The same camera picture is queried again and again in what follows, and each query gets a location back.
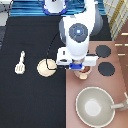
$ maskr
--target black table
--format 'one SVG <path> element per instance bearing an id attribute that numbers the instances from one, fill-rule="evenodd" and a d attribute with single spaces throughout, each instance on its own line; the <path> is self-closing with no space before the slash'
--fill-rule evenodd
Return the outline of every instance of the black table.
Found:
<path id="1" fill-rule="evenodd" d="M 39 61 L 58 32 L 60 17 L 9 18 L 0 51 L 0 128 L 66 128 L 66 71 L 45 78 L 38 74 Z M 50 50 L 56 60 L 59 35 Z M 26 71 L 15 73 L 21 51 Z"/>

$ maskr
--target black circular burner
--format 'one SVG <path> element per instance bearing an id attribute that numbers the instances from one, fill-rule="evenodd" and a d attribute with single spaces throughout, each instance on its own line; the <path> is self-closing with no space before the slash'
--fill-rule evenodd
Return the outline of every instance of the black circular burner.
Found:
<path id="1" fill-rule="evenodd" d="M 114 66 L 109 62 L 102 62 L 98 66 L 98 70 L 103 76 L 112 76 L 115 72 Z"/>
<path id="2" fill-rule="evenodd" d="M 106 58 L 111 54 L 111 49 L 106 45 L 99 45 L 96 48 L 96 54 L 98 57 Z"/>

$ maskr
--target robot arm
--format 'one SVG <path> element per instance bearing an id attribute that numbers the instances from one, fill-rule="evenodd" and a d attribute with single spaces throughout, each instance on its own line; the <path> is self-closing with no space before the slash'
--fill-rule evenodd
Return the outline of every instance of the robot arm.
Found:
<path id="1" fill-rule="evenodd" d="M 58 49 L 57 65 L 69 65 L 72 70 L 96 65 L 98 56 L 87 56 L 90 35 L 95 25 L 95 4 L 95 0 L 87 0 L 85 12 L 61 19 L 60 37 L 66 47 Z"/>

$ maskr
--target countertop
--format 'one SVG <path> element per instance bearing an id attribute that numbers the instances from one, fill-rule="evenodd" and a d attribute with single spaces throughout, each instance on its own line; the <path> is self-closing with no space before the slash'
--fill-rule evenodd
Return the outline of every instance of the countertop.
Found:
<path id="1" fill-rule="evenodd" d="M 125 83 L 122 76 L 121 66 L 117 55 L 114 41 L 90 41 L 89 53 L 95 54 L 95 49 L 99 45 L 107 45 L 111 48 L 111 55 L 107 58 L 99 58 L 97 65 L 92 68 L 92 72 L 86 80 L 77 78 L 73 71 L 66 70 L 66 128 L 90 128 L 78 117 L 75 110 L 75 100 L 82 89 L 89 86 L 97 86 L 106 90 L 115 103 L 120 103 L 125 99 Z M 98 71 L 101 62 L 110 62 L 115 67 L 112 76 L 102 76 Z M 120 112 L 116 110 L 114 120 L 105 128 L 128 128 L 128 110 Z"/>

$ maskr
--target white bowl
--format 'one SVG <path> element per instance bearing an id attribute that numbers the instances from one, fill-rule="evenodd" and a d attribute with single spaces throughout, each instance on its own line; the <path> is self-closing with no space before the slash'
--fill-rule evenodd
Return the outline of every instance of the white bowl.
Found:
<path id="1" fill-rule="evenodd" d="M 79 118 L 88 126 L 105 127 L 115 116 L 112 97 L 99 87 L 87 87 L 76 98 L 76 112 Z"/>

